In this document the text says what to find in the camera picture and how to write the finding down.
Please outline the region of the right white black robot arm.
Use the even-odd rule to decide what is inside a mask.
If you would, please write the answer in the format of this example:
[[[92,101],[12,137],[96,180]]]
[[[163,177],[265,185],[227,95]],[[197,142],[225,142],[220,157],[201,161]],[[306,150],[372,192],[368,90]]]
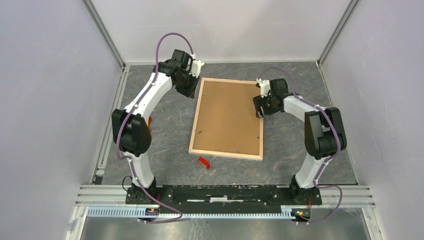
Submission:
[[[304,146],[307,155],[289,186],[289,199],[302,204],[318,192],[318,181],[329,163],[347,147],[341,112],[336,107],[321,107],[295,92],[289,92],[284,78],[256,79],[260,94],[253,100],[257,118],[281,112],[304,123]]]

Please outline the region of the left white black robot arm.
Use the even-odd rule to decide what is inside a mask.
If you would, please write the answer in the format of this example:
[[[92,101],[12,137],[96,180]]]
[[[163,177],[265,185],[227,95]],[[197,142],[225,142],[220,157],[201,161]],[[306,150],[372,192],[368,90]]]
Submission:
[[[152,143],[149,119],[151,113],[171,89],[194,98],[205,62],[195,54],[174,50],[170,59],[159,61],[153,67],[149,80],[136,98],[123,109],[111,114],[112,135],[116,156],[126,160],[131,172],[129,193],[138,194],[145,204],[157,198],[155,177],[151,171],[148,149]]]

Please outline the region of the white wooden picture frame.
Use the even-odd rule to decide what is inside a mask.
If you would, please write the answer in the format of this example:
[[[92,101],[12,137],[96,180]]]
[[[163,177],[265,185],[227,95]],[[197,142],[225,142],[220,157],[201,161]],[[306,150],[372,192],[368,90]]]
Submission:
[[[256,117],[256,82],[202,78],[188,152],[262,161],[264,121]]]

